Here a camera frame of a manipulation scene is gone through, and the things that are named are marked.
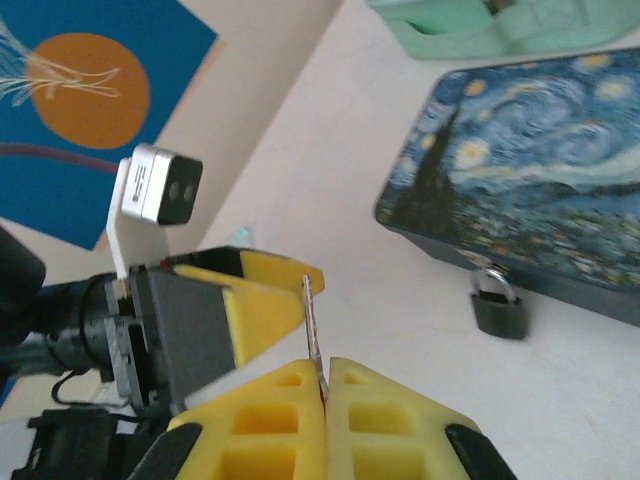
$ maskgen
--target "white table surface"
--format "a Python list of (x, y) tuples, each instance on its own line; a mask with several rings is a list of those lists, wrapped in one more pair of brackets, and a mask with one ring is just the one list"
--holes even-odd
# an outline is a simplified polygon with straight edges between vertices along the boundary
[[(617, 45), (638, 43), (640, 32)], [(364, 2), (346, 0), (201, 247), (248, 225), (256, 247), (323, 268), (326, 368), (349, 357), (463, 412), (519, 478), (640, 478), (640, 328), (520, 292), (529, 337), (487, 336), (469, 273), (372, 216), (434, 82), (488, 63), (414, 61)], [(299, 330), (192, 401), (305, 353)]]

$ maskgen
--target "starry night box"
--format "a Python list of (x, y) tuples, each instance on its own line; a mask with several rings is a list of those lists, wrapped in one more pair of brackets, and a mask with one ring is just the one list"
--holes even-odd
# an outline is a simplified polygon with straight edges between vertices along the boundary
[(445, 75), (375, 215), (437, 259), (640, 326), (640, 49)]

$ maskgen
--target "metal shackle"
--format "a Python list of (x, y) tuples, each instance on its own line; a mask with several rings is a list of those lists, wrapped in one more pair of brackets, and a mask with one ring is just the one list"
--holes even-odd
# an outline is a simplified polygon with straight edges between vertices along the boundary
[(471, 276), (471, 281), (473, 285), (473, 293), (478, 295), (480, 293), (480, 283), (483, 277), (489, 277), (496, 280), (500, 285), (502, 285), (505, 296), (507, 297), (507, 301), (509, 303), (516, 303), (518, 300), (518, 296), (516, 295), (515, 290), (507, 280), (504, 272), (500, 270), (498, 267), (487, 267), (481, 268), (480, 270), (476, 270), (473, 272)]

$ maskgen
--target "green container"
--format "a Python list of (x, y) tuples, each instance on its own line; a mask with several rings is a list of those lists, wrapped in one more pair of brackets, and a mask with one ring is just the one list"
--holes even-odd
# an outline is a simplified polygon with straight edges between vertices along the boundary
[(640, 24), (640, 0), (367, 0), (409, 55), (495, 57), (604, 43)]

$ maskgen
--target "padlock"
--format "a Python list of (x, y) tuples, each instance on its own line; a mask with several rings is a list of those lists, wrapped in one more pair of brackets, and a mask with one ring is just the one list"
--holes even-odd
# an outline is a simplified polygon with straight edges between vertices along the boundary
[[(483, 291), (481, 281), (484, 277), (496, 280), (505, 293)], [(514, 340), (527, 336), (528, 324), (522, 302), (499, 267), (476, 270), (472, 274), (472, 283), (471, 303), (480, 330), (489, 335)]]

